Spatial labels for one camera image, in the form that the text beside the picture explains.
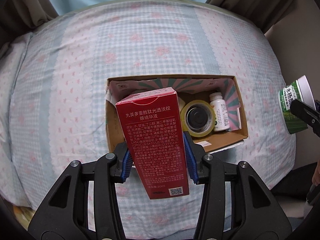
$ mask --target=open cardboard box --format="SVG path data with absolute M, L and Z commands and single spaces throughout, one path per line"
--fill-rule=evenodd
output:
M 218 151 L 223 148 L 231 148 L 241 144 L 241 142 L 248 137 L 247 120 L 245 117 L 244 106 L 240 94 L 240 90 L 234 76 L 219 76 L 219 75 L 159 75 L 159 76 L 130 76 L 130 77 L 116 77 L 109 78 L 107 80 L 107 87 L 110 86 L 111 81 L 119 82 L 119 85 L 123 85 L 125 81 L 146 81 L 153 79 L 218 79 L 218 78 L 230 78 L 233 80 L 234 87 L 239 99 L 238 119 L 239 129 L 223 131 L 223 132 L 211 132 L 209 135 L 201 138 L 193 138 L 195 143 L 199 143 L 204 147 L 206 152 Z M 133 91 L 130 87 L 124 87 L 124 90 L 128 90 L 129 94 Z M 185 103 L 189 103 L 192 100 L 200 99 L 209 103 L 209 95 L 212 91 L 201 91 L 195 94 L 179 93 Z M 124 142 L 124 135 L 119 122 L 117 111 L 115 106 L 110 102 L 106 101 L 106 132 L 107 140 L 109 144 L 109 150 L 113 151 L 118 143 Z

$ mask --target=green container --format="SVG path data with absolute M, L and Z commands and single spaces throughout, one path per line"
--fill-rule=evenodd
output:
M 290 105 L 295 99 L 299 99 L 313 109 L 316 109 L 306 76 L 302 76 L 298 80 L 292 82 L 291 85 L 281 89 L 278 94 L 278 99 L 282 110 L 284 123 L 289 134 L 297 133 L 307 129 L 308 125 L 290 112 Z

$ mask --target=blue gripper pad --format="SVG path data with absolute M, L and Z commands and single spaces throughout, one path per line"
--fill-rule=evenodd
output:
M 133 165 L 133 160 L 129 150 L 127 150 L 122 162 L 121 179 L 123 182 L 125 182 L 125 180 L 129 177 L 132 165 Z
M 190 179 L 193 180 L 194 184 L 198 184 L 199 176 L 197 172 L 196 159 L 192 153 L 191 147 L 184 133 L 183 133 L 183 142 L 184 142 L 184 151 L 186 153 L 186 162 L 187 162 L 187 168 L 188 168 Z

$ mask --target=metal screw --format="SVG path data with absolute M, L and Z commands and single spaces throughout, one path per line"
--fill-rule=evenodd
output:
M 213 156 L 211 154 L 206 154 L 204 156 L 204 158 L 207 160 L 207 161 L 211 161 L 213 159 Z
M 78 166 L 79 165 L 79 161 L 77 161 L 77 160 L 74 160 L 74 161 L 72 161 L 71 163 L 70 163 L 70 165 L 71 165 L 71 167 L 76 167 L 76 166 Z
M 115 154 L 114 153 L 107 153 L 106 154 L 106 158 L 108 159 L 108 160 L 111 160 L 111 159 L 113 159 L 115 157 Z
M 249 167 L 249 163 L 245 162 L 245 161 L 240 161 L 240 166 L 243 168 L 248 168 Z

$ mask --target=red product box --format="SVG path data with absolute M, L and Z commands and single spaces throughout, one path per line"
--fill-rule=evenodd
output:
M 177 92 L 168 87 L 133 94 L 116 109 L 149 198 L 189 195 Z

